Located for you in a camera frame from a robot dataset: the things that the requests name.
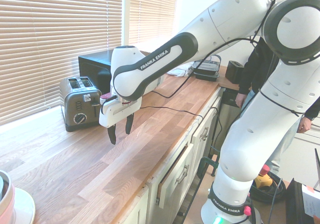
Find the cabinet handle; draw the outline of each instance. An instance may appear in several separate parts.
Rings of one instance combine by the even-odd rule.
[[[209,127],[206,127],[203,130],[203,133],[200,135],[200,139],[202,139],[203,141],[205,141],[208,137],[208,130],[209,130]]]
[[[189,165],[184,165],[183,169],[185,169],[185,171],[183,172],[181,178],[177,178],[175,180],[175,182],[176,183],[178,182],[178,184],[180,184],[185,179],[185,177],[188,175]]]

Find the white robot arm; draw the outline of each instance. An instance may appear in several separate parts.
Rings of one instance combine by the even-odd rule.
[[[202,59],[230,40],[252,36],[270,3],[270,0],[218,0],[147,56],[134,46],[115,48],[111,58],[111,92],[107,99],[100,100],[99,115],[99,123],[108,128],[111,142],[116,142],[116,123],[126,117],[126,132],[130,132],[133,113],[141,107],[141,96],[157,87],[163,74],[183,63]]]
[[[167,71],[202,59],[230,40],[252,36],[270,4],[218,0],[148,56],[132,46],[116,48],[111,59],[113,95],[137,104],[121,119],[140,108],[147,86]],[[287,0],[267,16],[260,35],[280,61],[222,145],[210,197],[201,210],[205,224],[251,223],[244,209],[253,180],[286,131],[320,96],[319,27],[320,0]],[[101,108],[103,113],[109,113],[112,101]],[[110,127],[105,116],[100,114],[100,123]]]

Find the window blinds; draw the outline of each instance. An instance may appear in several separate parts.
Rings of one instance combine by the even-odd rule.
[[[172,37],[177,0],[130,0],[129,45],[148,50]]]
[[[122,0],[0,0],[0,125],[61,103],[78,56],[121,45]]]

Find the stainless steel toaster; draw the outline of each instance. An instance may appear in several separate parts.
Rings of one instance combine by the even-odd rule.
[[[67,132],[99,124],[101,91],[93,86],[88,77],[64,78],[60,82],[60,94]]]

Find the red button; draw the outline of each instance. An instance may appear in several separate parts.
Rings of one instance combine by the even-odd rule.
[[[250,208],[250,206],[248,206],[248,205],[245,206],[243,213],[244,213],[246,216],[251,216],[251,208]]]
[[[268,167],[266,164],[263,165],[261,171],[260,171],[260,175],[264,176],[265,174],[267,174],[270,171],[270,167]]]

